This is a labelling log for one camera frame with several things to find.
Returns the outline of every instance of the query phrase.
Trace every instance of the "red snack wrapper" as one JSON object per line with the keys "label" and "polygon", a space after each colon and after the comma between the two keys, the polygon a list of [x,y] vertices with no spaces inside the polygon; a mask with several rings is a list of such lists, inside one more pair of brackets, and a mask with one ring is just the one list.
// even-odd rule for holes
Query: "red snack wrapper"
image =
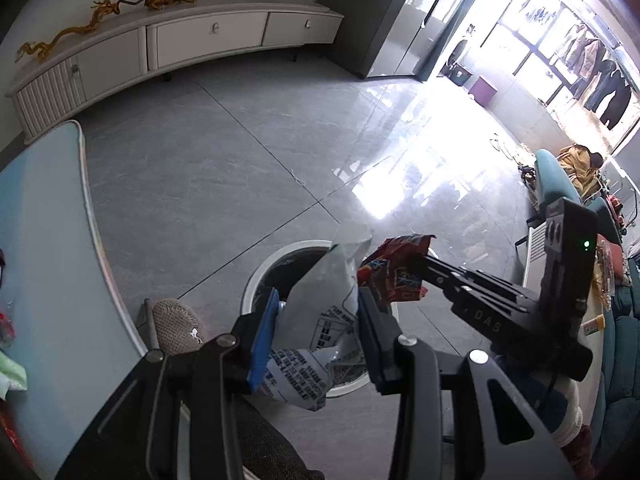
{"label": "red snack wrapper", "polygon": [[6,436],[9,437],[9,440],[14,444],[15,449],[24,459],[24,463],[29,467],[29,469],[33,469],[33,463],[24,453],[22,447],[20,446],[20,440],[18,439],[18,434],[15,433],[14,424],[11,420],[11,416],[7,410],[7,405],[4,400],[0,400],[0,431],[4,431]]}
{"label": "red snack wrapper", "polygon": [[406,270],[410,254],[427,255],[434,235],[387,238],[358,269],[358,285],[369,285],[379,304],[417,301],[427,293],[422,280]]}

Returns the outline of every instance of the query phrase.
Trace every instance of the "sofa cushion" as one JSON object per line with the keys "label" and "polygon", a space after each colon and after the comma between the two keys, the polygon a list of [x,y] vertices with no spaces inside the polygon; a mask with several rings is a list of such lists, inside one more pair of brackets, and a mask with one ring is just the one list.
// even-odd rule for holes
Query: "sofa cushion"
{"label": "sofa cushion", "polygon": [[616,355],[616,323],[611,310],[605,308],[603,314],[605,329],[602,335],[602,373],[604,374],[604,392],[608,394]]}
{"label": "sofa cushion", "polygon": [[536,194],[542,218],[546,218],[546,207],[559,198],[580,203],[580,195],[551,152],[537,150],[535,168]]}
{"label": "sofa cushion", "polygon": [[616,295],[611,298],[611,311],[614,319],[628,316],[634,307],[634,298],[630,286],[616,285]]}
{"label": "sofa cushion", "polygon": [[607,406],[593,465],[602,468],[620,447],[640,413],[640,399],[629,397]]}
{"label": "sofa cushion", "polygon": [[634,377],[633,396],[640,399],[640,321],[638,322],[638,355],[636,355],[636,375]]}
{"label": "sofa cushion", "polygon": [[607,410],[607,396],[604,392],[604,374],[600,372],[600,383],[598,384],[598,396],[596,397],[596,404],[593,407],[593,415],[591,415],[591,432],[593,433],[593,439],[591,440],[591,453],[596,449],[598,441],[600,440],[600,434],[602,433],[602,425],[604,424],[604,414]]}
{"label": "sofa cushion", "polygon": [[585,206],[598,215],[598,232],[609,240],[609,242],[621,246],[622,240],[616,228],[616,222],[613,216],[611,216],[609,206],[603,197],[599,196],[588,204],[585,204]]}
{"label": "sofa cushion", "polygon": [[634,300],[634,317],[640,319],[640,275],[633,258],[629,258],[629,274],[631,274],[631,297]]}
{"label": "sofa cushion", "polygon": [[607,402],[615,402],[634,393],[638,360],[638,320],[631,316],[616,319],[616,354]]}

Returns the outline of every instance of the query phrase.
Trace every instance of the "light blue tabletop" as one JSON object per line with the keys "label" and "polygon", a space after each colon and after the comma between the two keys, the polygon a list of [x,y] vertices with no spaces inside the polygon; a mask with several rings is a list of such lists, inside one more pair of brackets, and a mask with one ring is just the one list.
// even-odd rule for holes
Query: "light blue tabletop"
{"label": "light blue tabletop", "polygon": [[0,248],[0,301],[15,305],[6,354],[26,368],[29,387],[7,400],[36,473],[48,480],[146,351],[104,257],[75,121],[0,173]]}

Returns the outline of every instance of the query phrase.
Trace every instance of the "window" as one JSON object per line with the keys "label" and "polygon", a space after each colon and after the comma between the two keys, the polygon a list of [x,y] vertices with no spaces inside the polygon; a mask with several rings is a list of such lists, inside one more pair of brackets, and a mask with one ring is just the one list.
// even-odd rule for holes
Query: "window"
{"label": "window", "polygon": [[580,21],[569,9],[563,9],[556,22],[549,29],[545,39],[540,43],[540,54],[550,59],[564,43],[567,32]]}
{"label": "window", "polygon": [[496,25],[482,46],[482,50],[491,56],[491,61],[505,72],[515,72],[529,49],[524,43],[513,37],[509,29]]}
{"label": "window", "polygon": [[502,17],[504,24],[537,44],[560,12],[560,0],[513,0]]}
{"label": "window", "polygon": [[558,69],[558,72],[561,73],[569,83],[574,84],[577,81],[578,76],[575,75],[573,72],[571,72],[562,61],[560,60],[556,61],[556,64],[554,66]]}
{"label": "window", "polygon": [[529,56],[516,78],[533,97],[546,103],[562,84],[551,69],[538,56]]}

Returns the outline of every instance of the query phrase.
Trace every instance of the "cabinet door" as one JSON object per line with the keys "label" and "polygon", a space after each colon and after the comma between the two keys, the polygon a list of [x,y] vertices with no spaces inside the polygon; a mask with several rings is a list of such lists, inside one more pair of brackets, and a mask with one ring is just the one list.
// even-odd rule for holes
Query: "cabinet door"
{"label": "cabinet door", "polygon": [[86,101],[78,58],[68,57],[21,88],[15,96],[27,126],[27,140],[46,132]]}
{"label": "cabinet door", "polygon": [[342,19],[338,16],[270,12],[263,46],[333,43]]}
{"label": "cabinet door", "polygon": [[259,46],[266,21],[266,12],[236,12],[158,25],[158,68],[217,52]]}
{"label": "cabinet door", "polygon": [[88,101],[139,77],[138,30],[130,30],[79,52],[78,68]]}

